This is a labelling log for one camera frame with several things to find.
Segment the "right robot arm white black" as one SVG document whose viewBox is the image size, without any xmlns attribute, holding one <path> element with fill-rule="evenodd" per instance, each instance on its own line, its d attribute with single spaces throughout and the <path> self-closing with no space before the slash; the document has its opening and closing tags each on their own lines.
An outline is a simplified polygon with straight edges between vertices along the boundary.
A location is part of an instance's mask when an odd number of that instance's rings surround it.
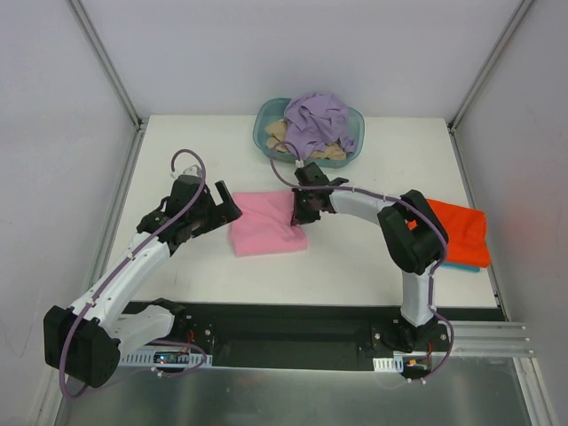
<svg viewBox="0 0 568 426">
<path fill-rule="evenodd" d="M 434 273 L 447 258 L 449 236 L 421 192 L 399 197 L 350 187 L 329 179 L 314 163 L 296 165 L 297 185 L 290 224 L 307 225 L 321 214 L 344 214 L 378 225 L 391 260 L 402 273 L 403 302 L 398 321 L 381 333 L 383 344 L 410 353 L 427 344 L 438 324 Z"/>
</svg>

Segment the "pink t shirt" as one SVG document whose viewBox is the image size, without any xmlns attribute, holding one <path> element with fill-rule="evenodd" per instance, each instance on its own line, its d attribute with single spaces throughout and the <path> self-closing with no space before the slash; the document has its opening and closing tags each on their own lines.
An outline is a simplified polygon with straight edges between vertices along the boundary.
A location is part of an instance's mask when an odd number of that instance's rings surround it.
<svg viewBox="0 0 568 426">
<path fill-rule="evenodd" d="M 228 233 L 236 256 L 285 254 L 308 248 L 302 228 L 290 224 L 292 192 L 237 192 L 233 193 L 233 200 L 242 212 L 230 224 Z"/>
</svg>

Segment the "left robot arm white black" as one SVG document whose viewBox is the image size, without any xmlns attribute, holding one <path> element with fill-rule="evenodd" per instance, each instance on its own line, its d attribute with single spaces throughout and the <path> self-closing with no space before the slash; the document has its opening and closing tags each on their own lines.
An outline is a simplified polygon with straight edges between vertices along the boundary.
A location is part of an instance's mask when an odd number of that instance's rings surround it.
<svg viewBox="0 0 568 426">
<path fill-rule="evenodd" d="M 71 377 L 99 388 L 122 356 L 156 340 L 189 346 L 185 307 L 164 298 L 123 319 L 122 313 L 153 273 L 186 242 L 228 225 L 242 215 L 225 182 L 215 187 L 216 203 L 203 178 L 181 175 L 170 195 L 143 216 L 129 245 L 85 294 L 67 308 L 54 305 L 43 318 L 46 363 L 59 372 L 59 385 Z"/>
</svg>

